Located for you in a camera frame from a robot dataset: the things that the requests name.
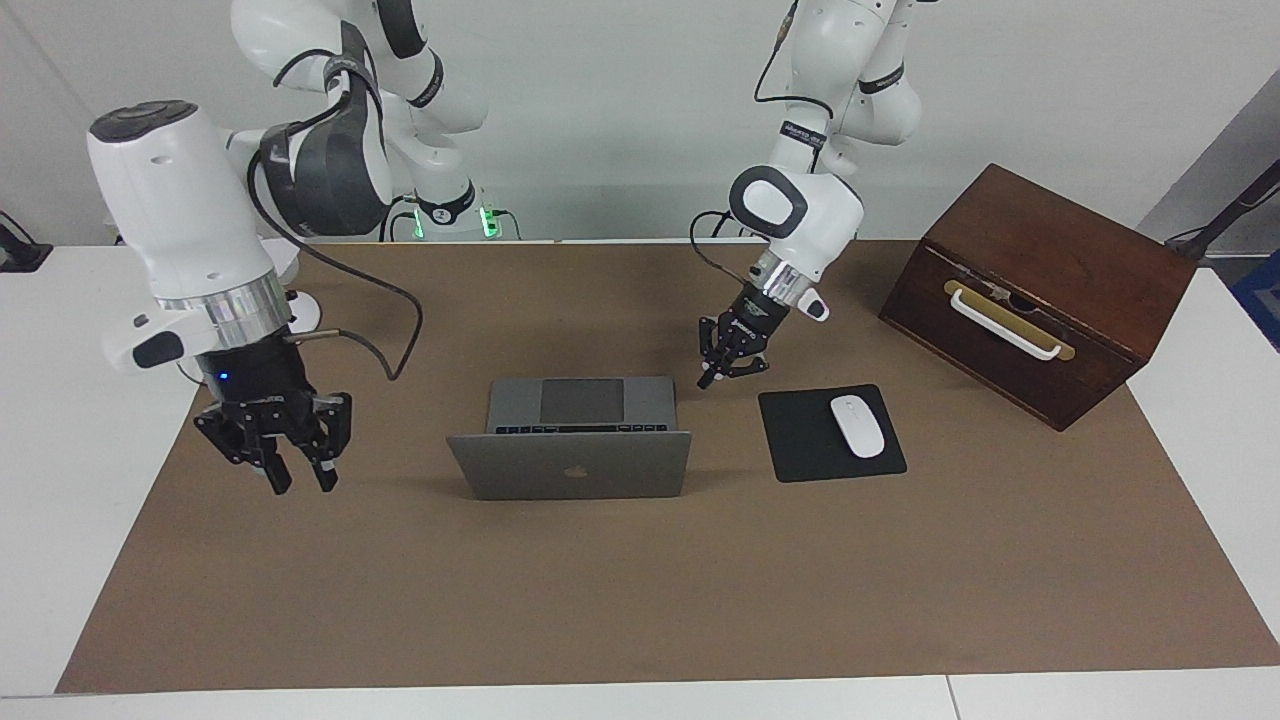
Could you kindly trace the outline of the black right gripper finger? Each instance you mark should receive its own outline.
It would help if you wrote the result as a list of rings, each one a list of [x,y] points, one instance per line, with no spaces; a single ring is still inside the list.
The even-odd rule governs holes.
[[[310,465],[321,488],[332,492],[338,483],[337,459],[349,443],[353,398],[348,393],[311,397],[315,428],[310,439]]]
[[[247,462],[265,475],[275,495],[284,495],[292,478],[278,452],[276,439],[259,429],[252,407],[211,405],[195,418],[195,427],[232,464]]]

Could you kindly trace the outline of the grey aluminium laptop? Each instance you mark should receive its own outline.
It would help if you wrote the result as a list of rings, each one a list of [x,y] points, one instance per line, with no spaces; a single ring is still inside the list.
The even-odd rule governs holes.
[[[668,375],[500,378],[486,429],[447,443],[480,500],[668,498],[692,434]]]

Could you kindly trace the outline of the white desk lamp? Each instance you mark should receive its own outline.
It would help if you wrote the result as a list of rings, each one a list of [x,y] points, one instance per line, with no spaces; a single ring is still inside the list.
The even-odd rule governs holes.
[[[316,331],[323,319],[319,302],[312,295],[292,288],[300,274],[300,250],[282,237],[259,237],[259,240],[274,263],[276,277],[285,291],[291,310],[291,332],[297,334]]]

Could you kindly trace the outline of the black mouse pad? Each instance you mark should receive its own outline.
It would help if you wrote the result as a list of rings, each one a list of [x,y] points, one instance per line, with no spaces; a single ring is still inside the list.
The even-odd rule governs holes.
[[[876,456],[859,457],[849,447],[831,407],[833,400],[845,396],[859,397],[868,405],[884,442]],[[908,470],[878,386],[765,392],[756,400],[774,477],[781,483],[896,475]]]

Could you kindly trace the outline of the white computer mouse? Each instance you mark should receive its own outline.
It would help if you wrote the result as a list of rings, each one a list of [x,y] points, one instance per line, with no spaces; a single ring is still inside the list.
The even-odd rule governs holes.
[[[854,457],[870,459],[884,452],[884,433],[870,405],[861,396],[833,397],[829,410]]]

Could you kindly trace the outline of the brown table mat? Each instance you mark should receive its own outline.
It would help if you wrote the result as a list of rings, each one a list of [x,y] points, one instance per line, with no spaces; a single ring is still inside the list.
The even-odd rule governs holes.
[[[911,247],[858,243],[772,369],[701,392],[695,325],[732,282],[685,245],[338,243],[416,293],[393,384],[355,398],[321,492],[178,436],[60,692],[742,680],[1280,665],[1280,644],[1125,389],[1064,433],[878,318]],[[447,446],[512,375],[671,375],[677,498],[485,502]],[[904,474],[781,483],[756,396],[874,384]]]

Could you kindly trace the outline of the dark brown wooden box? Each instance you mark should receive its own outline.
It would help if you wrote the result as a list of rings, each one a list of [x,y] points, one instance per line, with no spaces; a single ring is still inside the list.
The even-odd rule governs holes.
[[[1196,263],[988,165],[922,236],[881,318],[1046,425],[1065,430],[1144,368]],[[964,290],[1043,348],[1039,361],[951,309]]]

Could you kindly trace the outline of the blue crate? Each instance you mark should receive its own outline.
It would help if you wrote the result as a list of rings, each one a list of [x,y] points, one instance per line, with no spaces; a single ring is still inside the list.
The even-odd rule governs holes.
[[[1230,292],[1280,354],[1280,249],[1233,283]]]

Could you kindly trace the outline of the black clamp mount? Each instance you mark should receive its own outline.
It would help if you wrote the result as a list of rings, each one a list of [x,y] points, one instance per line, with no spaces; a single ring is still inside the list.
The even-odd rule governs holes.
[[[0,273],[31,273],[38,270],[54,246],[37,242],[10,214],[0,210]]]

